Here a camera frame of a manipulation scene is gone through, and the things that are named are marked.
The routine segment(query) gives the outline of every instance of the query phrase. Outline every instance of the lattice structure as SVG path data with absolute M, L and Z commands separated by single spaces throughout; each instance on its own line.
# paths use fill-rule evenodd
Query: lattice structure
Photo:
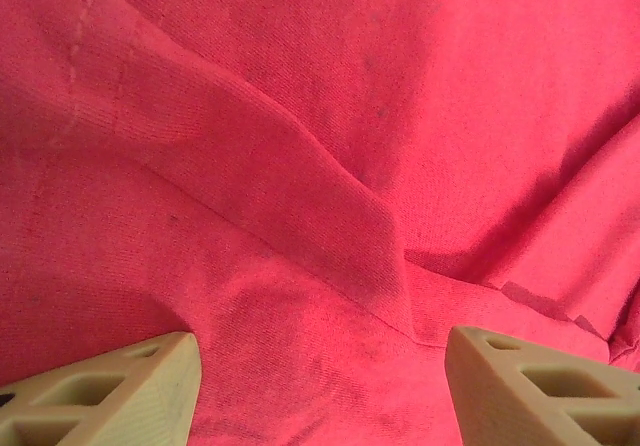
M 185 445 L 200 377 L 189 333 L 33 376 L 0 388 L 0 445 Z
M 465 446 L 640 445 L 640 375 L 455 327 L 445 369 Z

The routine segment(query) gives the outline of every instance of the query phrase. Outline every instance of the diamond-shaped hole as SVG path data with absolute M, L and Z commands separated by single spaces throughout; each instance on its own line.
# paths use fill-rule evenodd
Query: diamond-shaped hole
M 583 430 L 606 446 L 640 444 L 640 417 L 620 412 L 569 413 Z
M 55 446 L 76 427 L 79 420 L 13 421 L 0 427 L 2 446 Z
M 16 395 L 13 393 L 2 393 L 0 394 L 0 408 L 5 404 L 9 403 Z
M 518 346 L 517 344 L 498 337 L 487 338 L 487 343 L 493 349 L 502 349 L 505 351 L 517 351 L 520 349 L 520 346 Z
M 124 375 L 83 374 L 57 384 L 38 398 L 37 405 L 96 406 L 124 381 Z
M 127 356 L 128 358 L 149 358 L 156 354 L 159 349 L 160 346 L 158 346 L 157 344 L 150 344 L 147 346 L 143 346 L 140 349 L 136 349 L 135 351 L 132 351 L 130 353 L 126 353 L 125 356 Z
M 616 395 L 579 369 L 525 366 L 520 370 L 547 396 L 556 398 L 614 398 Z

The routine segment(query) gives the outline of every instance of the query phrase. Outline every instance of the red fabric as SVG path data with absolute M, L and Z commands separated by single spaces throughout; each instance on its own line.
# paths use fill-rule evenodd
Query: red fabric
M 640 370 L 640 0 L 0 18 L 0 383 L 189 329 L 190 444 L 455 445 L 454 324 Z

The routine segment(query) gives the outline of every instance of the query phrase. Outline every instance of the pink fabric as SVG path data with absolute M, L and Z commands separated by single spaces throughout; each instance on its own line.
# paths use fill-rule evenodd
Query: pink fabric
M 455 445 L 455 324 L 640 370 L 640 0 L 0 18 L 1 384 L 191 330 L 190 444 Z

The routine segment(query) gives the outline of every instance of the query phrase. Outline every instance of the beige plastic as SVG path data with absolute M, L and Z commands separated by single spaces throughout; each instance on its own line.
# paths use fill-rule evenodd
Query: beige plastic
M 640 445 L 640 375 L 473 327 L 445 369 L 465 446 Z
M 0 388 L 0 445 L 185 445 L 200 377 L 189 333 L 33 376 Z

